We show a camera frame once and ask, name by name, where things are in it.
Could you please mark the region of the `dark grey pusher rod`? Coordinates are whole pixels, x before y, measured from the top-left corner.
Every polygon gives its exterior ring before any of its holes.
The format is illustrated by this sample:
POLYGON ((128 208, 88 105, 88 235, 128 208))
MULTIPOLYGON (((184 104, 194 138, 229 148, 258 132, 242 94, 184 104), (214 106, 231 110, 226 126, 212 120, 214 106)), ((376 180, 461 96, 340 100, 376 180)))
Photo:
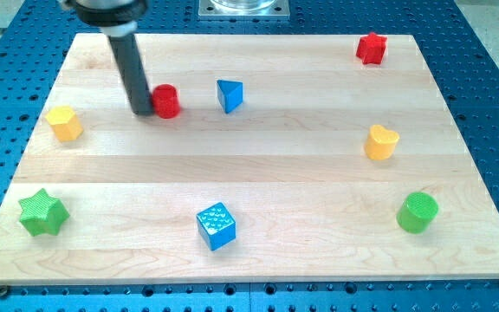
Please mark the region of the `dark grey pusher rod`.
POLYGON ((140 116, 154 114, 151 93, 135 35, 109 36, 107 39, 132 112, 140 116))

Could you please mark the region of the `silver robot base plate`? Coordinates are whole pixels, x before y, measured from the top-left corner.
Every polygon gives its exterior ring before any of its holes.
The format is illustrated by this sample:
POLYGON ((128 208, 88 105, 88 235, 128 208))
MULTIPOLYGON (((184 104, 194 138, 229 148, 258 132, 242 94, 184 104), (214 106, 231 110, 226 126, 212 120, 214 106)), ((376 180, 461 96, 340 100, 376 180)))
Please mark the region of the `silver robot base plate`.
POLYGON ((199 0, 198 17, 204 20, 224 18, 290 17, 289 0, 199 0))

